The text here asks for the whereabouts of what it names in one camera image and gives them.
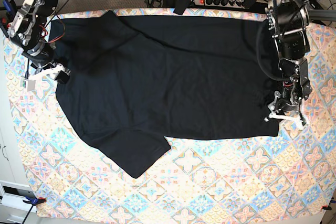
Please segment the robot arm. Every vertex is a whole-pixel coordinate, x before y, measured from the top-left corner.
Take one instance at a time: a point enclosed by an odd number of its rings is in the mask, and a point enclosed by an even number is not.
[[[308,78],[308,63],[304,58],[310,51],[306,35],[306,26],[309,25],[309,17],[305,4],[308,0],[269,0],[266,8],[267,19],[263,26],[268,26],[274,39],[281,77],[275,77],[263,68],[260,56],[257,55],[261,69],[270,78],[282,82],[282,90],[275,93],[274,101],[269,105],[271,111],[269,118],[283,119],[297,122],[286,115],[286,112],[300,113],[302,100],[306,100],[311,93]],[[8,10],[9,22],[3,24],[5,35],[17,46],[23,48],[23,55],[36,67],[36,73],[49,70],[55,80],[66,82],[70,71],[64,68],[54,59],[53,44],[45,41],[42,36],[47,17],[56,9],[58,0],[25,0],[22,8],[16,10],[15,3],[5,2]],[[257,51],[260,41],[259,31],[257,39]]]
[[[35,75],[49,74],[54,80],[65,83],[69,79],[69,69],[54,58],[54,43],[45,40],[47,17],[56,10],[58,0],[24,0],[17,10],[13,1],[4,1],[7,9],[7,22],[0,24],[5,36],[23,49],[23,56],[29,59],[36,69]],[[36,77],[26,75],[24,86],[34,88]]]

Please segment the cabinet door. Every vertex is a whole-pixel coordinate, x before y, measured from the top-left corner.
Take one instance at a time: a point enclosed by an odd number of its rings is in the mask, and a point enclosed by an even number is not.
[[[7,160],[7,151],[5,148],[4,141],[2,139],[2,131],[0,128],[0,164],[1,164],[1,172],[0,172],[0,180],[5,180],[9,182],[15,182],[14,176],[12,174],[12,169],[9,164],[9,160]]]
[[[0,180],[28,185],[16,141],[8,98],[4,60],[4,42],[6,40],[0,31]]]

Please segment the patterned tablecloth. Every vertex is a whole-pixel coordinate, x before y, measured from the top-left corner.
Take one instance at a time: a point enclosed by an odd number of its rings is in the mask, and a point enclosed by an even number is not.
[[[104,11],[62,15],[99,17]],[[171,9],[118,9],[173,15]],[[263,15],[189,9],[189,16],[262,20]],[[278,137],[195,141],[168,138],[172,150],[133,179],[72,129],[44,77],[25,92],[25,58],[6,38],[8,95],[22,163],[41,217],[106,223],[249,223],[314,215],[336,188],[336,31],[311,24],[303,131],[281,124]]]

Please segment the black t-shirt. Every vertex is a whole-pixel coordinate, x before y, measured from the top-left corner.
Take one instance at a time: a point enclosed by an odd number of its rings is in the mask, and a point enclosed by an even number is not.
[[[265,122],[277,82],[255,54],[260,23],[209,17],[64,19],[56,55],[69,82],[56,97],[79,137],[132,177],[170,149],[164,136],[215,140],[277,136]],[[52,23],[51,38],[62,34]],[[277,69],[270,36],[262,58]]]

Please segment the red wire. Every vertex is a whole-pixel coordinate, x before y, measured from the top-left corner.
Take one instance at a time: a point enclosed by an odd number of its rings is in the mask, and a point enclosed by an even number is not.
[[[285,87],[291,87],[291,86],[293,86],[293,83],[290,84],[290,85],[284,83],[284,86],[285,86]]]
[[[49,41],[49,42],[48,42],[49,44],[50,44],[50,43],[53,43],[53,42],[56,42],[56,41],[58,41],[58,40],[60,40],[60,39],[62,39],[62,38],[64,37],[64,35],[65,35],[65,24],[63,23],[63,21],[60,19],[60,17],[59,17],[58,15],[56,15],[56,16],[57,16],[57,18],[58,18],[58,21],[60,21],[60,22],[62,23],[62,25],[63,25],[63,34],[60,35],[60,36],[58,36],[58,37],[56,37],[55,39]]]
[[[47,31],[47,29],[43,26],[43,25],[39,25],[39,27],[41,27],[42,29],[43,29],[43,31],[44,31],[44,35],[42,36],[42,34],[41,34],[41,36],[44,38],[44,37],[46,37],[47,35],[48,35],[48,31]]]

